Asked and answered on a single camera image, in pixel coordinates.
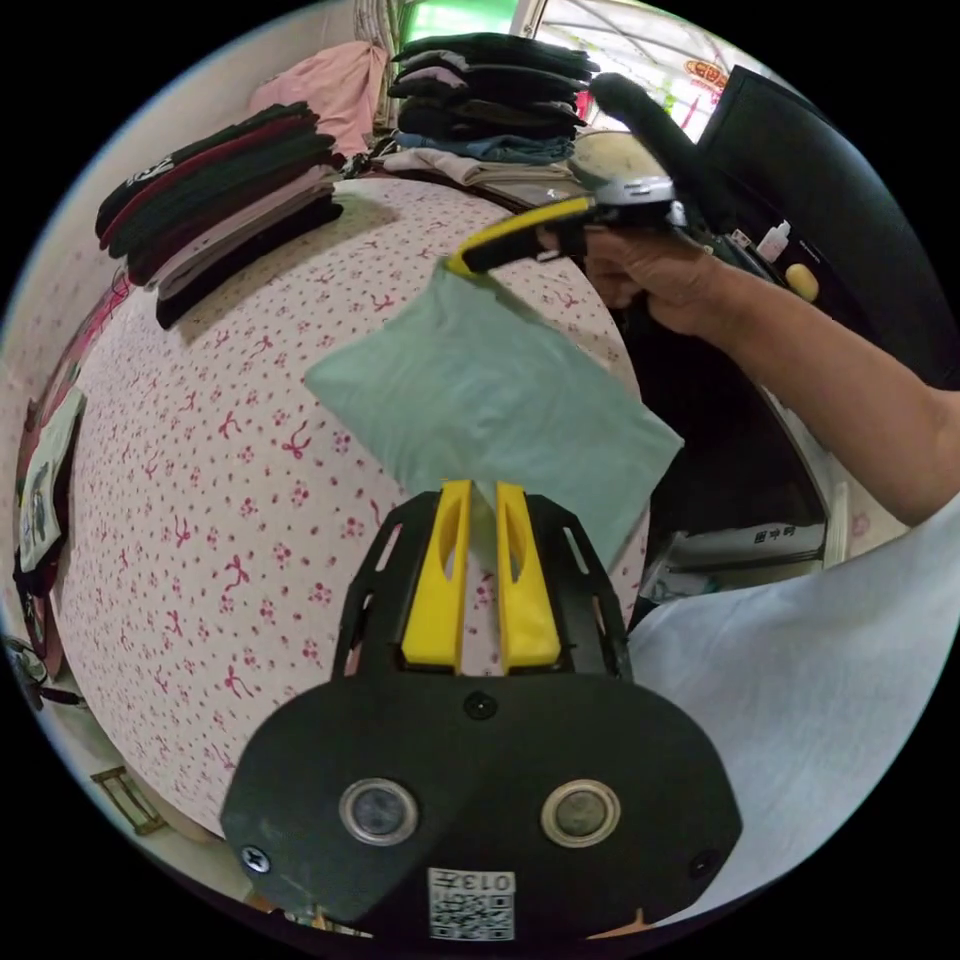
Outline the person's right hand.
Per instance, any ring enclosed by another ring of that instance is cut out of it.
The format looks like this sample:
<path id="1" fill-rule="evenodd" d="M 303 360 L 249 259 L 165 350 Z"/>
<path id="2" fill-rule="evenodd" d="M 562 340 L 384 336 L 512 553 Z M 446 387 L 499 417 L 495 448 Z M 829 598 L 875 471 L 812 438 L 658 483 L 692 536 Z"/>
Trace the person's right hand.
<path id="1" fill-rule="evenodd" d="M 751 289 L 746 274 L 674 234 L 591 228 L 584 266 L 608 307 L 645 296 L 655 321 L 707 340 L 733 321 Z"/>

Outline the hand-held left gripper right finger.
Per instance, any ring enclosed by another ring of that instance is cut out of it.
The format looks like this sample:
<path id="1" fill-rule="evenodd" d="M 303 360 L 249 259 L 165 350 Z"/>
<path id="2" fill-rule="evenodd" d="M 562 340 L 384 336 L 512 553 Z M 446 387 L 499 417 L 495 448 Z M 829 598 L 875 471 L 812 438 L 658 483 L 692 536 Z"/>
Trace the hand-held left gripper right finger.
<path id="1" fill-rule="evenodd" d="M 552 668 L 560 638 L 523 488 L 496 485 L 500 662 L 506 674 Z"/>

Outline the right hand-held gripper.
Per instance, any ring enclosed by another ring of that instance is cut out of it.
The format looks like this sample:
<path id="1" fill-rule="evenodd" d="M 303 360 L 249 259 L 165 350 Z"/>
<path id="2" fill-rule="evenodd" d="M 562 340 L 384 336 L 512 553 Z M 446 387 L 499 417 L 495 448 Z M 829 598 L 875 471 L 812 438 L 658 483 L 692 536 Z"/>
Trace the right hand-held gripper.
<path id="1" fill-rule="evenodd" d="M 683 235 L 727 264 L 746 262 L 731 239 L 731 201 L 719 187 L 647 176 L 611 181 L 591 198 L 570 198 L 494 223 L 447 257 L 446 268 L 479 276 L 523 260 L 583 257 L 593 228 Z"/>

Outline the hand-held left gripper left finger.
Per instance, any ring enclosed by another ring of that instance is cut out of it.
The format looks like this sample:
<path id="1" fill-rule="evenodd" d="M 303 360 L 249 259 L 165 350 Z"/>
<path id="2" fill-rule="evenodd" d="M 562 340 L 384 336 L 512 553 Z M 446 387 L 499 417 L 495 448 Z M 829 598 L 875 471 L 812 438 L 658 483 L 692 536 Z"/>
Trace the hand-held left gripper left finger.
<path id="1" fill-rule="evenodd" d="M 406 665 L 458 672 L 462 658 L 472 483 L 439 491 L 426 551 L 401 642 Z"/>

